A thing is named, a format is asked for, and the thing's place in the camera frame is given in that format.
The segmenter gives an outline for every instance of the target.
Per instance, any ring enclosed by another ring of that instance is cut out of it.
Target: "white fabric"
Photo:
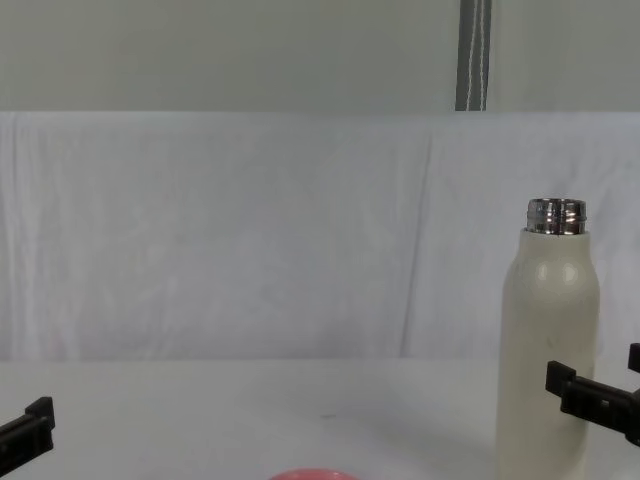
[[[640,115],[457,117],[433,136],[412,356],[498,350],[500,301],[527,201],[587,201],[606,354],[640,341]]]
[[[543,195],[587,200],[600,347],[624,352],[638,132],[631,114],[1,115],[0,357],[495,357]]]
[[[399,354],[424,118],[1,122],[5,358]]]

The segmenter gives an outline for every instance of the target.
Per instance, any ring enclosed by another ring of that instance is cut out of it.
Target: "water bottle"
[[[600,288],[580,200],[529,202],[502,302],[498,480],[583,480],[587,423],[545,390],[557,360],[593,376]]]

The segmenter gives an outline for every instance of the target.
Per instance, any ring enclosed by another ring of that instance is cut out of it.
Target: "pink object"
[[[358,480],[346,473],[336,472],[335,470],[291,470],[290,472],[276,475],[271,480]]]

